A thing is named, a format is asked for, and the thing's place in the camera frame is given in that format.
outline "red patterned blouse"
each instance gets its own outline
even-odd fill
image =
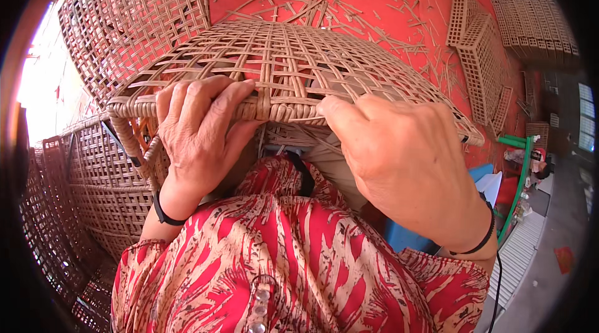
[[[115,332],[468,332],[489,275],[395,253],[309,163],[258,160],[232,198],[202,205],[171,243],[124,251]]]

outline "button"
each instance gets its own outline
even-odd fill
[[[256,292],[256,299],[259,301],[267,301],[270,298],[270,292],[265,289],[260,289]]]
[[[253,322],[249,327],[250,333],[264,333],[265,330],[266,327],[261,322]]]
[[[266,315],[266,306],[256,306],[254,307],[254,313],[258,316]]]

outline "black strap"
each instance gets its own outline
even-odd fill
[[[187,219],[185,219],[185,220],[171,219],[170,217],[168,217],[167,214],[164,213],[164,211],[162,211],[162,207],[160,206],[159,197],[160,197],[160,189],[156,190],[156,192],[154,193],[154,209],[156,210],[156,214],[158,215],[158,219],[160,220],[160,223],[167,223],[167,224],[173,225],[173,226],[184,225],[185,222],[187,221]]]
[[[475,253],[476,251],[482,249],[484,245],[486,245],[486,243],[490,239],[490,235],[493,233],[493,228],[495,227],[495,215],[493,214],[493,207],[491,207],[490,202],[488,200],[486,200],[485,194],[483,192],[479,192],[479,195],[480,195],[480,198],[483,199],[483,201],[485,201],[487,207],[490,209],[490,226],[489,226],[489,231],[487,232],[487,234],[485,235],[485,237],[483,238],[483,240],[479,243],[479,245],[476,246],[475,248],[473,248],[472,250],[467,251],[467,252],[461,252],[461,253],[456,253],[456,252],[450,251],[449,253],[451,255],[456,255],[456,254],[472,254],[472,253]]]
[[[314,190],[314,179],[308,171],[308,168],[305,166],[304,162],[299,158],[295,152],[286,151],[287,157],[294,164],[295,169],[299,173],[301,173],[301,188],[299,189],[298,194],[300,196],[310,196],[312,195],[312,191]]]

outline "black cord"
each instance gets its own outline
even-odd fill
[[[493,325],[495,324],[495,316],[497,315],[497,305],[499,303],[499,288],[501,287],[501,272],[503,267],[501,266],[501,258],[499,257],[499,251],[497,251],[497,262],[499,263],[499,279],[497,280],[497,295],[495,296],[495,308],[493,309],[493,319],[490,321],[489,332],[493,330]]]

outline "black wristband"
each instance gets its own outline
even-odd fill
[[[185,219],[185,220],[171,219],[170,217],[168,217],[167,214],[164,213],[164,211],[162,211],[162,207],[160,206],[159,197],[160,197],[160,189],[156,190],[156,192],[154,193],[154,209],[156,210],[156,214],[158,215],[158,220],[160,220],[160,223],[167,223],[167,224],[173,225],[173,226],[184,225],[185,222],[187,221],[187,219]]]
[[[493,214],[493,207],[491,207],[490,202],[488,200],[486,200],[485,194],[483,192],[479,192],[480,198],[485,201],[487,207],[490,209],[490,226],[489,226],[489,231],[487,232],[487,234],[485,235],[485,237],[483,238],[483,240],[479,243],[478,246],[476,246],[475,248],[473,248],[470,251],[466,251],[466,252],[453,252],[450,251],[449,253],[451,255],[456,255],[456,254],[472,254],[475,253],[476,251],[480,250],[483,248],[484,245],[486,245],[486,243],[489,241],[490,239],[490,235],[493,234],[493,228],[495,227],[495,215]]]

